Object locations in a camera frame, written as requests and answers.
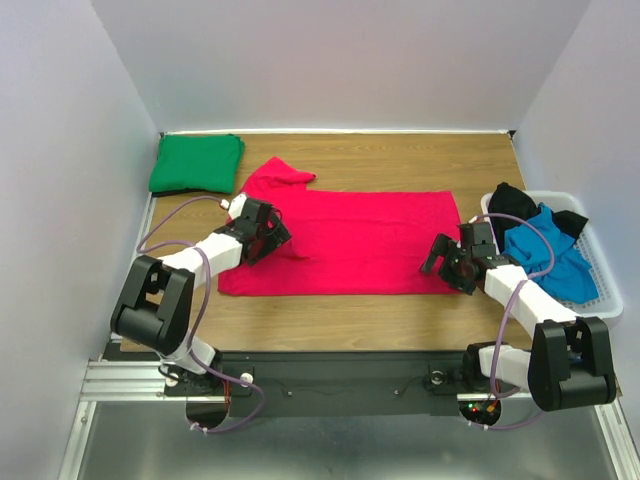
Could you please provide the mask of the pink red t shirt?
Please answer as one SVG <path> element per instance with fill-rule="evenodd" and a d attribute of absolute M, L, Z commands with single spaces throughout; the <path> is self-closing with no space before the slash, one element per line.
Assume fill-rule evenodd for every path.
<path fill-rule="evenodd" d="M 313 190 L 315 174 L 273 157 L 242 192 L 273 204 L 292 237 L 253 266 L 221 273 L 233 296 L 450 294 L 423 274 L 438 234 L 456 237 L 459 211 L 449 191 Z"/>

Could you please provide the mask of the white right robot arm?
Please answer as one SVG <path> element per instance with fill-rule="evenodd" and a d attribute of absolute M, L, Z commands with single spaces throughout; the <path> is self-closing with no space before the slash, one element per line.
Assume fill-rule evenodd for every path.
<path fill-rule="evenodd" d="M 458 229 L 458 240 L 436 236 L 421 272 L 435 271 L 465 294 L 481 290 L 531 338 L 528 350 L 501 339 L 469 345 L 460 366 L 463 384 L 482 390 L 505 382 L 528 392 L 545 412 L 613 402 L 617 388 L 606 323 L 565 307 L 535 283 L 536 273 L 499 254 L 490 223 L 473 220 Z"/>

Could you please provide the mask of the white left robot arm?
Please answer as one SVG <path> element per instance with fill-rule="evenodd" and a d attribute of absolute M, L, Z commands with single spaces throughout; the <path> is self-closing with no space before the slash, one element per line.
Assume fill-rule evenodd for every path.
<path fill-rule="evenodd" d="M 233 385 L 256 390 L 253 377 L 224 374 L 220 352 L 200 340 L 196 331 L 207 307 L 192 309 L 198 288 L 211 295 L 213 280 L 240 266 L 253 266 L 286 244 L 291 234 L 272 204 L 240 194 L 222 200 L 226 222 L 198 242 L 177 241 L 177 252 L 154 256 L 140 241 L 137 255 L 111 317 L 113 333 L 153 350 L 160 374 L 170 387 L 183 384 L 199 393 Z"/>

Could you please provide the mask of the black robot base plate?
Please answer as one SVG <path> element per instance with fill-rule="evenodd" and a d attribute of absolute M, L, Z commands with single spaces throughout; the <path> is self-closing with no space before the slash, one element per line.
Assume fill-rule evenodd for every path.
<path fill-rule="evenodd" d="M 218 368 L 252 375 L 264 417 L 457 416 L 489 397 L 489 381 L 463 368 L 460 350 L 226 351 Z"/>

